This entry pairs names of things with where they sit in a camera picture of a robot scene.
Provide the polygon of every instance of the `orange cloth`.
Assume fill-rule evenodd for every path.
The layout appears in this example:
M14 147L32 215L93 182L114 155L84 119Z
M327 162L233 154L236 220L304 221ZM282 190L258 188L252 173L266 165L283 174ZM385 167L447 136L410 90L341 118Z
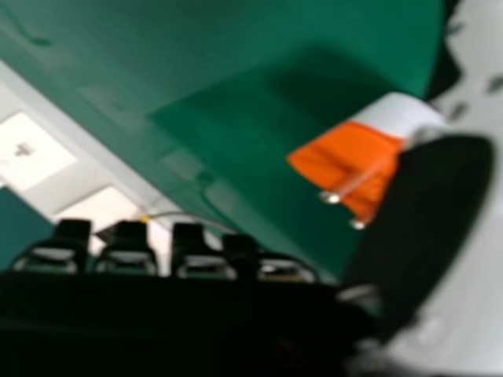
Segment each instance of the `orange cloth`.
M297 149L288 161L326 191L349 191L342 203L368 223L395 174L403 144L403 139L348 121Z

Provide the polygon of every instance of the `teal surface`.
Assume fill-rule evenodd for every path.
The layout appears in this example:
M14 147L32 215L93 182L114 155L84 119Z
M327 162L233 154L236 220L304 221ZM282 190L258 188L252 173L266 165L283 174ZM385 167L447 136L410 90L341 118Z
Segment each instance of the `teal surface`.
M53 230L39 213L16 194L0 188L0 271L32 243L48 238Z
M421 96L438 0L0 0L0 57L184 209L332 274L359 235L285 157Z

